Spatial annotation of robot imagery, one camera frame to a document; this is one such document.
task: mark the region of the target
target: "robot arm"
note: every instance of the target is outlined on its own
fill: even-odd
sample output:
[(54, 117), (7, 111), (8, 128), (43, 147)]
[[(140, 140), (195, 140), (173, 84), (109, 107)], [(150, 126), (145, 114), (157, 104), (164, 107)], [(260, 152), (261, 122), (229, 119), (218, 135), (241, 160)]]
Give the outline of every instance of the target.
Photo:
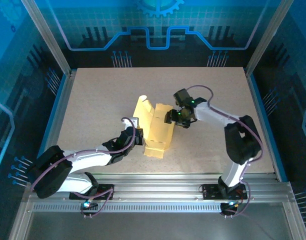
[(175, 122), (178, 126), (189, 128), (191, 123), (199, 120), (224, 129), (226, 152), (231, 162), (219, 178), (218, 187), (223, 198), (227, 198), (228, 194), (239, 186), (240, 177), (247, 162), (261, 150), (255, 137), (240, 123), (233, 120), (238, 119), (243, 122), (259, 136), (252, 118), (248, 115), (239, 117), (223, 112), (201, 97), (193, 99), (186, 89), (179, 90), (173, 96), (180, 110), (170, 110), (165, 116), (166, 123)]
[(64, 157), (71, 157), (68, 157), (50, 172), (43, 175), (34, 187), (37, 196), (44, 199), (56, 192), (76, 192), (85, 196), (94, 196), (97, 193), (99, 184), (89, 172), (84, 172), (83, 170), (117, 163), (127, 156), (135, 145), (142, 146), (144, 143), (143, 130), (137, 128), (137, 118), (132, 118), (132, 122), (135, 126), (134, 142), (121, 152), (118, 151), (125, 148), (133, 136), (133, 127), (127, 122), (124, 122), (125, 130), (121, 132), (119, 137), (103, 143), (95, 150), (84, 150), (79, 154), (74, 154), (73, 151), (61, 150), (57, 145), (51, 146), (27, 170), (27, 177), (31, 184), (43, 175), (50, 165)]

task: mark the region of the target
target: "beige tabletop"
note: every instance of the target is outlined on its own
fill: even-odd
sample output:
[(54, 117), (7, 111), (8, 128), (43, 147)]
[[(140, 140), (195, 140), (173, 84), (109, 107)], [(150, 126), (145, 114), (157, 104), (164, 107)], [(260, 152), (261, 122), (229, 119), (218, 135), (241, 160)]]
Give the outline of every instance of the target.
[[(253, 118), (264, 135), (242, 67), (79, 68), (73, 83), (57, 144), (63, 150), (92, 149), (118, 137), (122, 117), (132, 117), (140, 95), (152, 105), (175, 106), (173, 94), (192, 85), (207, 85), (214, 92), (212, 105), (237, 116)], [(208, 99), (204, 88), (189, 90), (193, 98)], [(249, 173), (274, 172), (265, 146), (262, 160)], [(92, 173), (222, 173), (230, 159), (224, 129), (198, 121), (188, 129), (175, 126), (164, 158), (143, 155), (135, 146), (122, 161), (88, 169)]]

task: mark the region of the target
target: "work surface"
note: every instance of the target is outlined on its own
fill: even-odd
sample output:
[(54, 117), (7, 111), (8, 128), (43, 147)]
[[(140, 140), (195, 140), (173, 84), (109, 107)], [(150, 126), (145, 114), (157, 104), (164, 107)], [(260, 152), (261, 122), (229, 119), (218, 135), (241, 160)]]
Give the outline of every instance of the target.
[[(175, 106), (173, 94), (192, 85), (206, 85), (214, 92), (211, 104), (237, 116), (253, 118), (261, 139), (264, 135), (241, 67), (79, 68), (73, 83), (57, 144), (63, 150), (100, 146), (118, 137), (122, 117), (132, 117), (138, 98), (147, 95), (152, 105)], [(192, 88), (195, 99), (208, 99), (204, 88)], [(264, 157), (248, 168), (249, 173), (272, 173), (267, 146)], [(224, 129), (195, 122), (188, 129), (175, 126), (164, 158), (143, 155), (135, 146), (122, 161), (93, 167), (91, 173), (222, 173), (230, 159)]]

